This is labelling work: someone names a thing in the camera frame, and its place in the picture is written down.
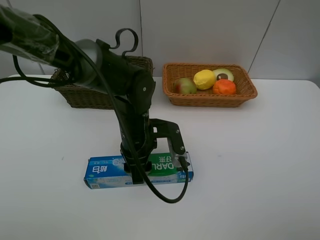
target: darlie toothpaste box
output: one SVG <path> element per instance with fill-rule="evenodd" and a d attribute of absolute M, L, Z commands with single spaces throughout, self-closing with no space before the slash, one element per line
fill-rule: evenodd
<path fill-rule="evenodd" d="M 189 182 L 191 182 L 194 177 L 194 171 L 189 153 L 187 152 L 186 155 Z M 177 168 L 173 165 L 170 153 L 151 154 L 149 161 L 152 163 L 152 170 L 148 177 L 153 184 L 174 184 L 186 181 L 186 173 L 180 167 Z M 124 163 L 125 160 L 122 156 L 91 157 L 86 169 L 84 182 L 91 189 L 143 185 L 133 185 L 131 176 L 124 171 Z"/>

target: white table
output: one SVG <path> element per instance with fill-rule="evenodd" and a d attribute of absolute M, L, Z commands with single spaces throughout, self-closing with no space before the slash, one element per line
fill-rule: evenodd
<path fill-rule="evenodd" d="M 112 110 L 73 109 L 52 89 L 0 84 L 1 240 L 319 240 L 320 90 L 254 80 L 239 108 L 177 107 L 162 93 L 150 116 L 179 124 L 195 172 L 167 204 L 147 186 L 90 190 L 93 156 L 118 155 Z M 157 152 L 167 152 L 165 140 Z M 157 188 L 176 197 L 183 185 Z"/>

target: wicker basket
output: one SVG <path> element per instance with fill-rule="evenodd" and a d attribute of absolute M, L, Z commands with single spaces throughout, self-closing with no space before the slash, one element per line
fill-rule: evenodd
<path fill-rule="evenodd" d="M 153 73 L 154 67 L 150 58 L 142 56 L 127 56 L 127 59 L 131 64 L 145 68 L 150 71 L 151 74 Z M 68 79 L 65 72 L 60 69 L 56 69 L 51 78 L 61 81 Z M 76 109 L 114 109 L 109 96 L 101 92 L 73 84 L 53 87 L 53 89 L 61 93 L 67 103 Z"/>
<path fill-rule="evenodd" d="M 236 94 L 217 95 L 213 94 L 212 88 L 197 90 L 196 94 L 175 93 L 175 80 L 180 78 L 193 79 L 197 72 L 204 69 L 229 69 L 234 76 Z M 258 95 L 246 70 L 238 65 L 168 63 L 163 66 L 162 78 L 163 92 L 169 97 L 171 103 L 177 106 L 235 108 Z"/>

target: lemon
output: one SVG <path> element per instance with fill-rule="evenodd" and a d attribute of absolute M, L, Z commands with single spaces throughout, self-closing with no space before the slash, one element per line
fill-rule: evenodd
<path fill-rule="evenodd" d="M 216 75 L 211 70 L 202 70 L 194 75 L 193 81 L 197 89 L 207 90 L 216 83 Z"/>

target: orange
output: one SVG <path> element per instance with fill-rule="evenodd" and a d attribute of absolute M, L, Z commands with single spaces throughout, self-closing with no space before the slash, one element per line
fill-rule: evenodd
<path fill-rule="evenodd" d="M 213 94 L 234 95 L 236 93 L 235 83 L 228 79 L 220 79 L 213 85 Z"/>

